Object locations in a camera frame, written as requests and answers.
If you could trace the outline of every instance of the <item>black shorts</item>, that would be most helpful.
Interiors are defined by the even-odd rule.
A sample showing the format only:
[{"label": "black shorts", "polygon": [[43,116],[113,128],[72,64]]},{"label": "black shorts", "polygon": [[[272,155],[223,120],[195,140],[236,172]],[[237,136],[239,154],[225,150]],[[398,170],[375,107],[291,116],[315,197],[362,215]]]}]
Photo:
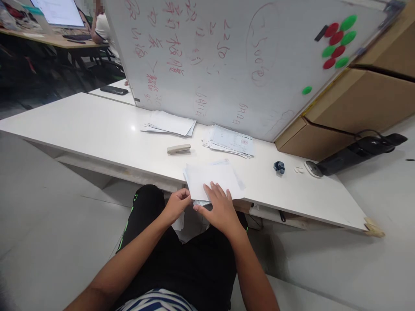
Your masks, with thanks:
[{"label": "black shorts", "polygon": [[[145,185],[137,190],[118,251],[153,222],[164,206],[163,192],[156,186]],[[237,213],[246,228],[245,215]],[[180,294],[198,311],[228,310],[235,276],[231,245],[214,226],[186,244],[170,227],[112,310],[157,288]]]}]

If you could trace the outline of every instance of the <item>hand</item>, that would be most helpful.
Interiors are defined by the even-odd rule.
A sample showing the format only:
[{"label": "hand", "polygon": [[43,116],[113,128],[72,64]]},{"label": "hand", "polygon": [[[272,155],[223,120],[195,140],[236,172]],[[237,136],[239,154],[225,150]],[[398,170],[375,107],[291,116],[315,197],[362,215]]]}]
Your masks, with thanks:
[{"label": "hand", "polygon": [[173,192],[159,217],[168,225],[172,225],[191,202],[192,198],[188,189],[183,188]]},{"label": "hand", "polygon": [[195,205],[193,209],[202,214],[211,225],[220,230],[228,239],[232,234],[238,234],[241,230],[245,231],[233,207],[229,189],[226,190],[225,194],[219,184],[214,184],[212,181],[212,189],[205,184],[203,188],[212,202],[213,209],[208,211],[201,205]]}]

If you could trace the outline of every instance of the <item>black smartphone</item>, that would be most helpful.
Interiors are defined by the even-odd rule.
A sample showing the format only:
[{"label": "black smartphone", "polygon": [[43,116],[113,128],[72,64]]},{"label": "black smartphone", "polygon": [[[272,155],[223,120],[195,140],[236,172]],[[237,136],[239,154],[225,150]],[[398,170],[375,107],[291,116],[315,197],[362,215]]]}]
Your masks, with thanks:
[{"label": "black smartphone", "polygon": [[103,86],[102,88],[100,88],[100,90],[103,92],[108,92],[108,93],[117,94],[117,95],[125,95],[128,93],[128,90],[116,88],[114,86]]}]

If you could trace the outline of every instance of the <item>striped shirt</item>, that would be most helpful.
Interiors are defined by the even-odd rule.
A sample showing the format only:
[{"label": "striped shirt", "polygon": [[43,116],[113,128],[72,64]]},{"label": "striped shirt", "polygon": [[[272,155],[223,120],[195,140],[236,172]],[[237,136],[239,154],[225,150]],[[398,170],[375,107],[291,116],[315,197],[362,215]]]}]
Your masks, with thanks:
[{"label": "striped shirt", "polygon": [[167,289],[152,289],[127,301],[117,311],[197,311],[186,299]]}]

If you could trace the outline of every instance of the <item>monitor screen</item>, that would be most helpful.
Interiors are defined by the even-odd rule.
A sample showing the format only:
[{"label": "monitor screen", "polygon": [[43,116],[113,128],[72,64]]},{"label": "monitor screen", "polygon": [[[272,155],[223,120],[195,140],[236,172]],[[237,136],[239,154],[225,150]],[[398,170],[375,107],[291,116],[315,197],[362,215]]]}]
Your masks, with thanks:
[{"label": "monitor screen", "polygon": [[31,0],[51,25],[84,27],[74,0]]}]

